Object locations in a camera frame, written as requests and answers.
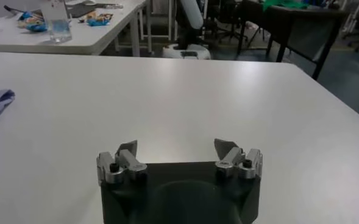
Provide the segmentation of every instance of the white table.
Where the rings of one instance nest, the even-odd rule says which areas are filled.
[[[76,4],[81,0],[69,2]],[[90,27],[87,23],[78,23],[78,19],[71,22],[73,39],[61,44],[49,41],[49,34],[32,33],[17,27],[18,16],[0,18],[0,52],[27,52],[50,54],[87,54],[99,55],[130,23],[133,56],[140,56],[138,42],[137,13],[144,6],[147,7],[148,50],[151,44],[151,5],[150,0],[97,0],[97,3],[118,3],[123,9],[97,9],[97,14],[112,13],[113,18],[107,26]]]
[[[257,223],[359,223],[359,114],[294,65],[0,53],[0,223],[102,223],[99,152],[264,156]]]

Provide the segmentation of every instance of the chair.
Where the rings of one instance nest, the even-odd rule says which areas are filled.
[[[208,17],[217,19],[220,23],[230,24],[230,30],[217,27],[217,31],[222,31],[220,33],[215,33],[219,43],[225,37],[229,37],[229,41],[233,37],[235,37],[237,40],[240,39],[240,34],[235,31],[235,26],[240,24],[239,17],[234,16],[234,14],[236,14],[236,6],[237,4],[234,0],[220,0],[218,4],[213,4],[213,1],[209,3]]]

